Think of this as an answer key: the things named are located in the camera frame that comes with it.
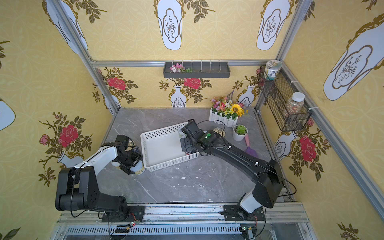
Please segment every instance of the white plastic basket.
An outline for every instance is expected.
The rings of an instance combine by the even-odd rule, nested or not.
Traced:
[[[181,150],[179,129],[188,122],[140,134],[144,167],[153,172],[199,157],[199,153],[186,155]]]

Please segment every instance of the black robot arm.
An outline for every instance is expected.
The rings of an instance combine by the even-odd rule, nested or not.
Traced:
[[[209,154],[220,157],[246,174],[256,184],[252,191],[255,201],[267,208],[273,207],[283,188],[282,178],[279,177],[282,175],[281,168],[276,161],[271,159],[270,162],[266,162],[253,157],[230,144],[213,130],[204,133],[194,120],[189,120],[182,131],[190,139],[192,147],[197,149],[201,155]],[[245,209],[250,212],[249,209],[253,208],[245,206]]]

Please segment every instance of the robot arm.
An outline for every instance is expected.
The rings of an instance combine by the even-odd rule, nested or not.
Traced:
[[[59,172],[56,191],[55,207],[59,211],[89,209],[106,211],[114,221],[124,221],[131,212],[123,196],[111,196],[101,193],[96,176],[111,162],[120,166],[127,174],[142,156],[133,150],[126,151],[129,138],[118,135],[115,142],[107,142],[100,149],[82,163],[72,168],[64,168]]]
[[[213,130],[204,133],[195,123],[189,120],[181,129],[189,138],[193,148],[201,155],[213,155],[222,158],[246,174],[256,185],[240,201],[240,206],[249,214],[260,206],[272,208],[280,194],[283,184],[279,164],[270,160],[266,162],[255,158],[226,141]]]

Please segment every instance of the succulent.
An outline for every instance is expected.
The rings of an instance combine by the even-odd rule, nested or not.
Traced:
[[[239,135],[245,135],[247,134],[247,128],[243,125],[239,125],[236,127],[235,132]]]

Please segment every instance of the sunflower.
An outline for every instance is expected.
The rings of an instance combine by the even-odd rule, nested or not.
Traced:
[[[232,109],[232,111],[235,112],[235,113],[238,113],[239,111],[242,110],[239,104],[234,104],[234,105],[232,105],[232,108],[231,108],[231,109]]]

